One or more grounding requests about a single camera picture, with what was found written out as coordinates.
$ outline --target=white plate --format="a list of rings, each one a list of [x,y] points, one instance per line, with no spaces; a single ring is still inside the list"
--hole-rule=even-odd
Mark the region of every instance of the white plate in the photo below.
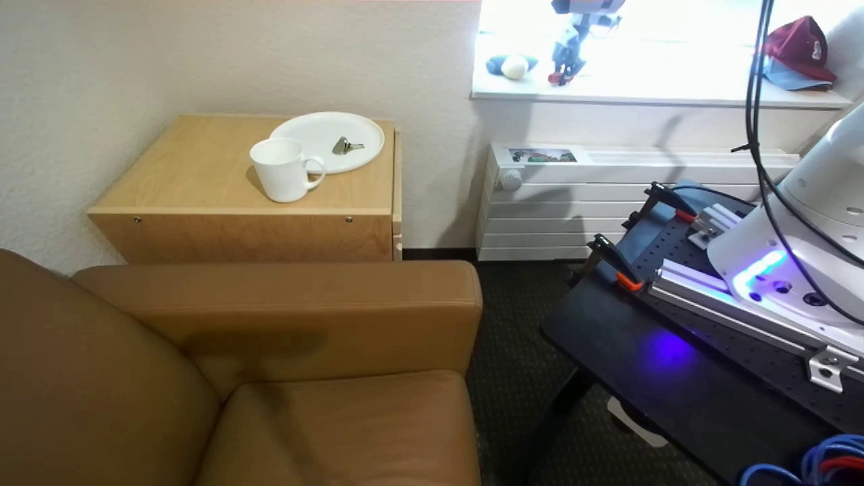
[[[321,110],[305,114],[279,124],[270,137],[298,137],[302,144],[302,155],[321,156],[328,174],[347,174],[372,162],[385,150],[385,129],[364,117]],[[335,146],[347,137],[347,144],[362,144],[347,155],[335,155]]]

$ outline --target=wooden cabinet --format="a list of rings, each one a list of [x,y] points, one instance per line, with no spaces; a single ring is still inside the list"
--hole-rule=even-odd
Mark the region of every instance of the wooden cabinet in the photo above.
[[[298,202],[270,202],[248,150],[290,117],[181,117],[88,210],[128,262],[399,259],[399,140],[329,174]]]

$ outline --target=armchair armrest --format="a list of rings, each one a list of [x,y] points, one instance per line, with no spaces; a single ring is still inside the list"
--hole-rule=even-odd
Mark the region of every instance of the armchair armrest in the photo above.
[[[483,298],[468,262],[116,266],[77,283],[173,340],[218,393],[468,370]]]

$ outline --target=dark floor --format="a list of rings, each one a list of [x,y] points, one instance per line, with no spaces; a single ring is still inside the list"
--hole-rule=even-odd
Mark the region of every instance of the dark floor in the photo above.
[[[565,298],[568,266],[479,266],[486,317],[468,387],[483,452],[483,483],[502,486],[518,447],[529,438],[572,366],[537,326]],[[533,486],[717,486],[675,447],[650,449],[605,410],[609,393],[595,387],[569,414],[556,444],[537,463]]]

